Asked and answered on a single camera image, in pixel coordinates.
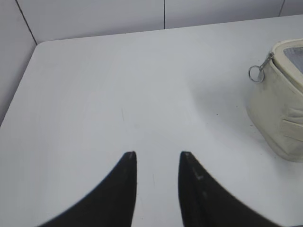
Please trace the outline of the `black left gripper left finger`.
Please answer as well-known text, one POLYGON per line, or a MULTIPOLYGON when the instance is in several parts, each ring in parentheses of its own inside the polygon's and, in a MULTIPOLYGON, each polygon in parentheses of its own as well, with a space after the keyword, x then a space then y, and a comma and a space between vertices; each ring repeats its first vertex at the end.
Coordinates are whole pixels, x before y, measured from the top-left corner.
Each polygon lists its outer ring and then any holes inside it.
POLYGON ((89 194, 43 227, 130 227, 137 190, 134 151, 122 155, 111 172, 89 194))

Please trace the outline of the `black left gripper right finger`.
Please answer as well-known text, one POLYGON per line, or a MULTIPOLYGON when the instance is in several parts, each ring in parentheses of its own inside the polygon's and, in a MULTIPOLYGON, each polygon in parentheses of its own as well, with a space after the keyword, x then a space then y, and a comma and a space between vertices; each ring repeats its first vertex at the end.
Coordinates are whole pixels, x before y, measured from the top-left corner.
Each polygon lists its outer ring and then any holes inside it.
POLYGON ((179 158, 179 205, 186 227, 275 227, 232 196, 191 152, 179 158))

